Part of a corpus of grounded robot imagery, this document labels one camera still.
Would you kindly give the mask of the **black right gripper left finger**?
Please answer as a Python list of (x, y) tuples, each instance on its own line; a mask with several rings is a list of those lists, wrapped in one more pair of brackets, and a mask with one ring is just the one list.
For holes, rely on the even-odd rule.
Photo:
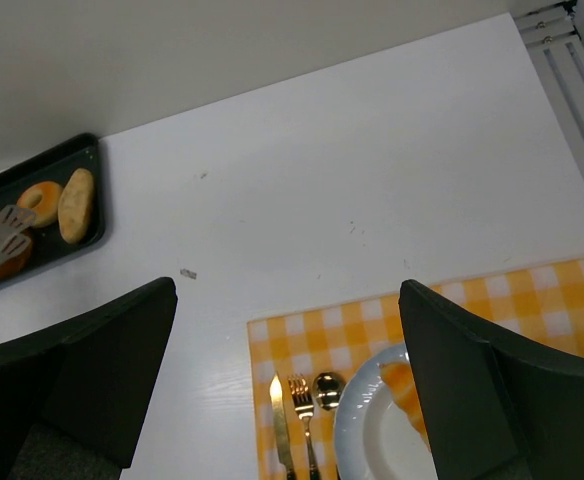
[(132, 464), (177, 309), (157, 278), (0, 344), (0, 479), (118, 479)]

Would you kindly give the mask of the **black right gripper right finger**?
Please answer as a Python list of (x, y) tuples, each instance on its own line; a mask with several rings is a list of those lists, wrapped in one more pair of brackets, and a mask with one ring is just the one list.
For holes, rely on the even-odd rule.
[(584, 358), (415, 280), (399, 310), (441, 479), (584, 479)]

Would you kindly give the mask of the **striped triangular bread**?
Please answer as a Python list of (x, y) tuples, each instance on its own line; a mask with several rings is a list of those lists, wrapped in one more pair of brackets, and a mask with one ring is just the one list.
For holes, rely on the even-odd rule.
[(431, 449), (411, 366), (403, 362), (381, 364), (380, 377), (390, 389), (394, 403), (406, 414), (427, 448)]

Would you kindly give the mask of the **silver metal tongs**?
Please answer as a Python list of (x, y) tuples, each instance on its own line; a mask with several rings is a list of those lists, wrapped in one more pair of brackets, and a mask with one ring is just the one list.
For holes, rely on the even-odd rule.
[(0, 211), (0, 267), (25, 252), (31, 239), (23, 234), (35, 219), (30, 209), (7, 205)]

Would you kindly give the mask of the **ring donut bread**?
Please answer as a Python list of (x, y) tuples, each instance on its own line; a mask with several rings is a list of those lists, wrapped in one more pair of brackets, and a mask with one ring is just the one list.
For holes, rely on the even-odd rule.
[(63, 187), (54, 181), (39, 182), (21, 194), (17, 205), (34, 212), (33, 228), (43, 228), (57, 221), (62, 191)]

